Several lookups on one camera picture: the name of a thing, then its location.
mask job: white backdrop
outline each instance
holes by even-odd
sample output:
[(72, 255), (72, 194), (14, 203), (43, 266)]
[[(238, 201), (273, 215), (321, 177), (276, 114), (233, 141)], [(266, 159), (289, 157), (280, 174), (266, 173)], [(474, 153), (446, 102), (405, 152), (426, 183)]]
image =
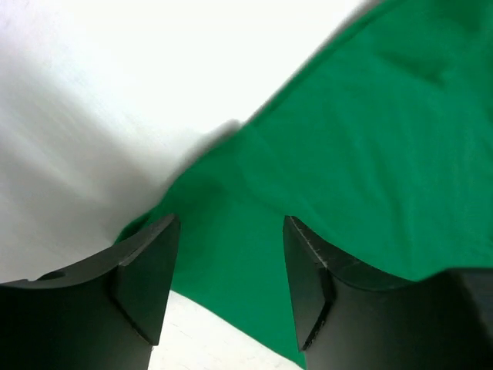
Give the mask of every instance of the white backdrop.
[[(237, 130), (228, 119), (247, 119), (363, 2), (0, 0), (0, 281), (109, 247), (190, 158)], [(199, 325), (188, 314), (226, 325), (178, 297), (167, 317), (179, 325)], [(176, 360), (166, 368), (213, 340), (190, 330), (182, 358), (164, 352)], [(227, 353), (207, 347), (230, 359), (209, 370), (246, 356), (244, 368), (292, 366), (235, 335)], [(169, 338), (159, 348), (177, 348)], [(181, 365), (206, 368), (194, 363)]]

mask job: green cloth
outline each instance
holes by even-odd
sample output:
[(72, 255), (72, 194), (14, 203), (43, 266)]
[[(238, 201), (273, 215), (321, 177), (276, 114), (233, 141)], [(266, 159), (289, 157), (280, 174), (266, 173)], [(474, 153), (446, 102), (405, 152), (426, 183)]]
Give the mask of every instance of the green cloth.
[(493, 2), (376, 7), (144, 219), (183, 222), (173, 289), (303, 365), (284, 215), (404, 278), (492, 266), (492, 68)]

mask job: green fabric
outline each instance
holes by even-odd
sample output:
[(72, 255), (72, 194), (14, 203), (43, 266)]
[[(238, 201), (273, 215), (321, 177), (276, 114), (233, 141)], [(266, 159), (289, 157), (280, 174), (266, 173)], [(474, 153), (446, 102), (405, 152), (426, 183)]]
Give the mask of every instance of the green fabric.
[(147, 222), (183, 222), (173, 289), (297, 353), (282, 223), (380, 269), (493, 265), (493, 3), (395, 0), (346, 29)]

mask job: black plastic part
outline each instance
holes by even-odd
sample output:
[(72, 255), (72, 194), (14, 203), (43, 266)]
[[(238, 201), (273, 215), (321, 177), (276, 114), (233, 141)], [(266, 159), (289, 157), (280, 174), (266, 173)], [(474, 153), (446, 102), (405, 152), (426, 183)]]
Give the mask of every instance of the black plastic part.
[(350, 256), (294, 217), (285, 218), (283, 235), (308, 370), (493, 368), (493, 270), (412, 282)]
[(147, 369), (178, 239), (170, 215), (37, 281), (0, 284), (0, 368)]

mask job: white surface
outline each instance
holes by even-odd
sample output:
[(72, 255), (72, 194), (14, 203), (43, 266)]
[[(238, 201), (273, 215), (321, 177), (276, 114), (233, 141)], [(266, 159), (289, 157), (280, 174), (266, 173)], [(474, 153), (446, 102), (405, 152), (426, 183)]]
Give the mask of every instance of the white surface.
[(149, 370), (300, 370), (293, 362), (171, 291)]
[[(0, 0), (0, 282), (109, 247), (362, 2)], [(293, 368), (175, 294), (163, 332), (154, 369)]]

